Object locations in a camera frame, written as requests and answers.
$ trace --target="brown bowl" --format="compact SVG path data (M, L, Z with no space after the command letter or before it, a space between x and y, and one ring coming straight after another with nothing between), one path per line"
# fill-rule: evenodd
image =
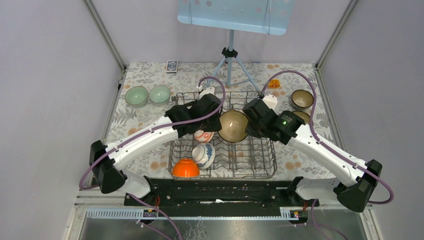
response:
M291 103L298 110L305 110L314 103L314 96L306 90L296 90L291 94Z
M219 117L222 129L218 131L219 136L227 142L238 143L244 140L248 133L248 117L241 111L227 111Z
M293 113L303 119L305 123L309 124L309 121L311 120L311 116L309 114L303 111L294 111Z

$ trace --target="white wall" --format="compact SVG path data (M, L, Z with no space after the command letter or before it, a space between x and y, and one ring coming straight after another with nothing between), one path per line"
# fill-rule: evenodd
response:
M375 206L385 240L424 235L423 23L422 0L362 0L322 68L346 147L380 161L394 190Z
M178 22L176 0L93 2L127 63L174 59L219 62L222 49L228 46L228 30ZM236 31L234 49L245 62L315 63L348 3L349 0L296 0L284 35Z
M0 3L0 239L62 237L119 69L84 3Z

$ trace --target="orange sticker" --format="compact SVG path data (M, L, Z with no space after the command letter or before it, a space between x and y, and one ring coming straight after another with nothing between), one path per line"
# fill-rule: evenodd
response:
M280 87L280 81L278 79L272 79L268 83L269 89L278 89Z

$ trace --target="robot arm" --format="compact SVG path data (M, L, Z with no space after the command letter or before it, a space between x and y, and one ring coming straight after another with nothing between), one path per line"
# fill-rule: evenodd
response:
M244 106L243 111L249 119L249 125L246 129L248 134L254 137L270 138L297 149L336 176L333 179L297 177L292 182L292 184L295 184L293 186L295 192L304 200L338 200L354 212L363 212L377 181L357 167L361 166L379 176L382 165L376 160L366 162L354 157L318 135L321 142L357 165L347 164L317 142L310 126L303 119L291 111L283 111L277 115L274 112L275 106L276 104L270 101L269 95L263 99L254 99Z
M94 177L103 194L124 191L142 198L150 191L147 180L126 170L129 162L156 146L194 134L197 130L215 132L221 130L218 111L209 118L186 124L210 114L220 106L221 100L214 95L215 89L209 87L200 95L200 99L184 105L175 105L157 121L132 135L104 146L100 140L91 145L90 165L105 153L111 152L99 164L93 167Z

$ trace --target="blue and white bowl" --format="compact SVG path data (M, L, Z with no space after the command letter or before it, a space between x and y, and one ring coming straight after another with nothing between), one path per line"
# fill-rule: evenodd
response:
M200 143L191 151L191 157L199 169L207 169L214 162L215 148L208 142Z

